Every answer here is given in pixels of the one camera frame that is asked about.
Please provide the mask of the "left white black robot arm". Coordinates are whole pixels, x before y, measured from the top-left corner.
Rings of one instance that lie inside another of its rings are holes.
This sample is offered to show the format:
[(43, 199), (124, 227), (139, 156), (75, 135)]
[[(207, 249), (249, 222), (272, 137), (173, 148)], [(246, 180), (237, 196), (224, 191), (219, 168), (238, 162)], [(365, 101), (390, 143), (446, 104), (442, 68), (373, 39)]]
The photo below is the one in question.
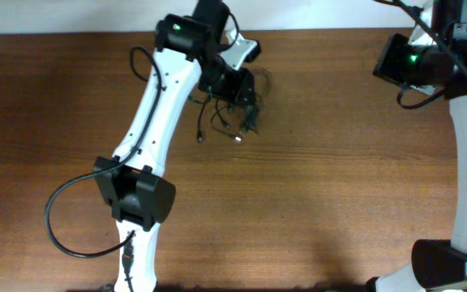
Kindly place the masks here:
[(169, 14), (156, 25), (152, 69), (134, 120), (110, 159), (96, 159), (103, 171), (96, 184), (123, 246), (118, 279), (108, 291), (153, 291), (156, 288), (156, 240), (174, 203), (176, 187), (163, 178), (169, 144), (191, 92), (245, 111), (244, 131), (255, 127), (259, 106), (255, 78), (243, 67), (259, 55), (256, 40), (236, 28), (222, 1), (199, 1), (191, 15)]

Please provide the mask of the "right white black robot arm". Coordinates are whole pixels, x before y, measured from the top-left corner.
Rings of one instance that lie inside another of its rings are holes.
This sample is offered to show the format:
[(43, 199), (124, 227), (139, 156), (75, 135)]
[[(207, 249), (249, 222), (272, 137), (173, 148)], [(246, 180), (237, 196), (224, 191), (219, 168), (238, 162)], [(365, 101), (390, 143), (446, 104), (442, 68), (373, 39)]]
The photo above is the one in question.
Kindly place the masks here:
[(409, 263), (373, 277), (365, 291), (467, 291), (467, 1), (392, 0), (415, 22), (411, 36), (393, 34), (373, 70), (400, 88), (403, 109), (416, 110), (444, 97), (456, 133), (457, 207), (448, 239), (419, 239)]

